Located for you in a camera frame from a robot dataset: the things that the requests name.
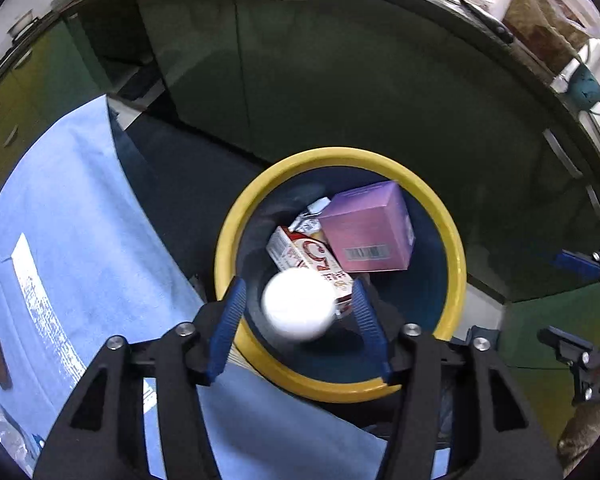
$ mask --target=pink box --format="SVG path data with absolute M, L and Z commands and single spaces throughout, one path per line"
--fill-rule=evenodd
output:
M 409 267 L 415 236 L 396 182 L 338 193 L 319 219 L 343 270 L 371 272 Z

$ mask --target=floor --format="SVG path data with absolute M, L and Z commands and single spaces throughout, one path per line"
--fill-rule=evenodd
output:
M 213 291 L 213 262 L 216 239 L 225 215 L 240 192 L 266 165 L 249 160 L 243 153 L 219 144 L 201 132 L 181 124 L 172 126 L 152 115 L 152 108 L 169 106 L 168 97 L 157 84 L 139 103 L 147 112 L 110 98 L 118 122 L 138 153 L 121 160 L 142 208 L 158 235 L 186 276 L 198 275 Z M 135 166 L 148 166 L 152 190 L 142 192 Z M 222 168 L 222 178 L 218 170 Z M 213 197 L 200 195 L 201 182 L 213 179 Z M 205 211 L 200 224 L 200 208 Z M 474 286 L 467 285 L 462 319 L 454 333 L 464 340 L 473 325 L 498 329 L 505 307 Z

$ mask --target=bottle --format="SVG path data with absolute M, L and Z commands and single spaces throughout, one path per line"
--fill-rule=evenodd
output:
M 336 290 L 316 270 L 293 267 L 267 283 L 261 304 L 277 333 L 292 341 L 309 341 L 335 320 Z
M 36 465 L 38 454 L 34 452 L 34 447 L 27 442 L 26 437 L 17 427 L 17 424 L 11 421 L 11 418 L 0 405 L 0 443 L 7 450 L 7 453 L 13 458 L 20 468 L 31 478 L 33 469 Z

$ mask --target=white ball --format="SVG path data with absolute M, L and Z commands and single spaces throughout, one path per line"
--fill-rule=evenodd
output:
M 316 270 L 276 274 L 262 293 L 262 311 L 273 329 L 293 341 L 321 336 L 334 320 L 336 290 Z

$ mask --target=red number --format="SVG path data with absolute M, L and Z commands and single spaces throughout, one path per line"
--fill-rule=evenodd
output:
M 317 246 L 318 252 L 321 254 L 324 254 L 326 251 L 324 250 L 324 247 L 322 247 L 318 242 L 314 242 L 313 240 L 307 240 L 302 244 L 302 248 L 304 249 L 304 252 L 306 253 L 306 255 L 309 258 L 311 258 L 314 262 L 320 262 L 323 264 L 323 265 L 317 265 L 315 268 L 317 270 L 330 270 L 331 267 L 329 266 L 327 257 L 313 254 L 311 252 L 311 249 L 309 248 L 311 245 Z

